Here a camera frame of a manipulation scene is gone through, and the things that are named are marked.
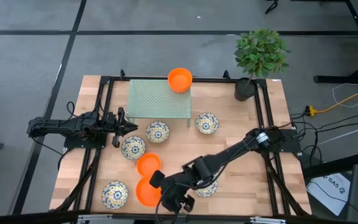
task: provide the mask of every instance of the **concrete floor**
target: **concrete floor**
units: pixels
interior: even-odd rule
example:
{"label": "concrete floor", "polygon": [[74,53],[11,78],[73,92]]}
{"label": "concrete floor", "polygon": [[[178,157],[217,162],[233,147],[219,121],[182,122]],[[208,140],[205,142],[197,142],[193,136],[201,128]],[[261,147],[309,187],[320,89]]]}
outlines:
{"label": "concrete floor", "polygon": [[[358,12],[358,1],[353,3]],[[79,5],[80,0],[0,0],[0,29],[71,30]],[[357,30],[344,3],[281,0],[265,15],[269,5],[262,0],[93,0],[86,4],[80,30]],[[293,51],[288,56],[290,68],[271,78],[283,79],[290,112],[300,113],[306,104],[319,109],[331,106],[331,89],[337,85],[315,84],[313,75],[341,76],[358,69],[358,37],[283,38]],[[175,67],[185,67],[199,77],[221,77],[225,69],[232,77],[241,77],[233,56],[236,39],[213,35],[77,36],[53,118],[68,116],[65,104],[76,100],[83,75],[118,75],[120,68],[128,75],[166,75]],[[9,212],[32,145],[25,133],[27,122],[45,109],[67,41],[68,36],[0,36],[0,141],[6,144],[0,150],[0,215]],[[337,95],[343,99],[356,92],[358,86],[345,86]],[[306,120],[321,126],[357,113],[358,106],[338,107]],[[357,127],[326,132],[319,138],[329,139]],[[312,142],[313,133],[301,145]],[[45,144],[61,150],[63,138],[47,136]],[[358,133],[321,149],[325,161],[357,154]],[[43,148],[24,213],[48,209],[57,161],[54,152]],[[318,209],[313,212],[326,215]]]}

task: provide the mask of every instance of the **patterned bowl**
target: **patterned bowl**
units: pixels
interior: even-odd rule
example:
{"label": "patterned bowl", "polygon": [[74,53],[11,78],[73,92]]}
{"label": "patterned bowl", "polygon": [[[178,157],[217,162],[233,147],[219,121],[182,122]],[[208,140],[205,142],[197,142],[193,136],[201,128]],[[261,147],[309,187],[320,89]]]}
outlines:
{"label": "patterned bowl", "polygon": [[212,134],[218,129],[219,121],[215,115],[205,112],[196,118],[196,127],[203,134]]}
{"label": "patterned bowl", "polygon": [[217,180],[215,180],[215,182],[213,182],[206,188],[195,190],[195,192],[200,197],[210,197],[213,194],[215,194],[217,189],[218,189],[218,182],[217,182]]}
{"label": "patterned bowl", "polygon": [[130,136],[124,140],[121,146],[122,155],[126,159],[134,160],[143,156],[146,143],[141,137]]}
{"label": "patterned bowl", "polygon": [[154,121],[146,129],[146,137],[152,143],[161,143],[169,136],[168,125],[161,121]]}
{"label": "patterned bowl", "polygon": [[108,209],[118,209],[128,200],[128,188],[120,181],[112,181],[102,191],[102,203]]}

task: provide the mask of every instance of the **orange bowl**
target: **orange bowl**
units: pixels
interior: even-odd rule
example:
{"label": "orange bowl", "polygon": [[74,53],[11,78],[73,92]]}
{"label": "orange bowl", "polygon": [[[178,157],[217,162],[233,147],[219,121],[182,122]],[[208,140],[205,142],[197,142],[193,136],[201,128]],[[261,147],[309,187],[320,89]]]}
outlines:
{"label": "orange bowl", "polygon": [[155,189],[149,184],[151,175],[141,178],[136,185],[137,200],[144,206],[155,207],[161,197],[161,187]]}
{"label": "orange bowl", "polygon": [[137,172],[145,177],[152,175],[154,171],[161,169],[161,160],[158,155],[154,153],[145,153],[140,159],[136,162]]}
{"label": "orange bowl", "polygon": [[175,93],[186,92],[193,81],[191,72],[185,68],[175,68],[168,75],[168,85]]}

